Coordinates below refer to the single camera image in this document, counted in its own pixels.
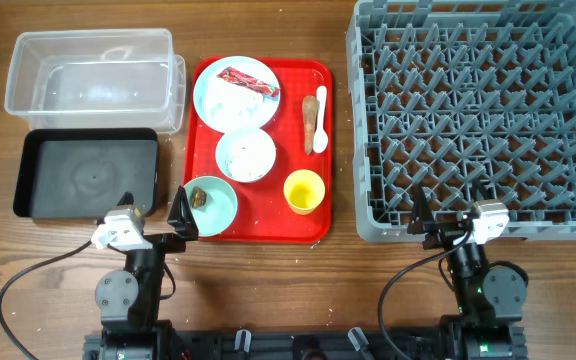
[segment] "gray dish rack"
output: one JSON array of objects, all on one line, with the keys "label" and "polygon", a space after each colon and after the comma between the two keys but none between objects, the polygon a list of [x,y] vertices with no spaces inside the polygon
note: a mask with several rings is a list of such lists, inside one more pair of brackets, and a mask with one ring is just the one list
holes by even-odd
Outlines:
[{"label": "gray dish rack", "polygon": [[406,227],[421,183],[438,220],[478,179],[504,236],[576,240],[576,0],[363,0],[346,33],[357,231]]}]

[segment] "yellow cup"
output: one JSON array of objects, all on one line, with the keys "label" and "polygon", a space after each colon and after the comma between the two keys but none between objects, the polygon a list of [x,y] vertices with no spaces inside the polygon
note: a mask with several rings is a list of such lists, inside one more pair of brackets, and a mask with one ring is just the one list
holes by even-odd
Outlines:
[{"label": "yellow cup", "polygon": [[324,181],[310,170],[297,170],[286,178],[284,196],[292,211],[299,215],[313,212],[326,194]]}]

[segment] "mint green plate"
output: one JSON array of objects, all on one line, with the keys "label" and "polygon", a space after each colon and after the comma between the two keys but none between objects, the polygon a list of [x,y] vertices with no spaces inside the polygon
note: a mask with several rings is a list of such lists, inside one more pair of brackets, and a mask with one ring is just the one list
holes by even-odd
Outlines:
[{"label": "mint green plate", "polygon": [[217,235],[230,226],[237,215],[237,194],[224,180],[214,176],[202,176],[184,185],[188,200],[191,200],[192,189],[199,186],[206,192],[206,205],[199,209],[190,208],[195,218],[199,236]]}]

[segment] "clear plastic container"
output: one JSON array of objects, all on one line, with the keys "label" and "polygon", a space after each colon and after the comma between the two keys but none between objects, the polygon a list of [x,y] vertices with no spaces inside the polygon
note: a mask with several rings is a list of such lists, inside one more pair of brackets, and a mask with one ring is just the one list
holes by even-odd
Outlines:
[{"label": "clear plastic container", "polygon": [[166,29],[23,33],[6,111],[31,129],[181,127],[186,69]]}]

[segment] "wooden surface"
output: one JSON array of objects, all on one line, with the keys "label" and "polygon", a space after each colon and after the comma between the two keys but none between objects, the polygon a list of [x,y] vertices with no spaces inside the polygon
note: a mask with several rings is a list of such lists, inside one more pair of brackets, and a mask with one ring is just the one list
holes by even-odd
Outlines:
[{"label": "wooden surface", "polygon": [[[33,222],[12,213],[28,132],[25,122],[3,110],[15,38],[24,31],[164,27],[172,32],[189,73],[212,55],[314,58],[326,64],[336,86],[335,178],[333,225],[312,249],[193,243],[187,253],[169,256],[178,289],[162,303],[160,318],[171,319],[179,330],[376,329],[377,299],[384,284],[428,253],[419,244],[370,245],[355,230],[344,43],[352,8],[352,1],[0,7],[0,287],[22,268],[74,249],[93,231],[91,221]],[[160,138],[160,179],[168,191],[161,191],[148,232],[168,230],[163,219],[182,177],[185,137],[182,129],[170,139]],[[531,276],[522,322],[531,358],[576,359],[576,243],[499,240],[490,244],[488,256],[516,262]],[[8,292],[5,316],[39,358],[79,359],[84,335],[101,329],[94,302],[97,281],[122,266],[120,256],[89,249],[33,272]],[[170,290],[169,282],[165,286],[164,291]],[[457,310],[435,264],[404,277],[385,309],[391,325],[433,325],[442,314]],[[17,358],[21,354],[0,328],[0,359]]]}]

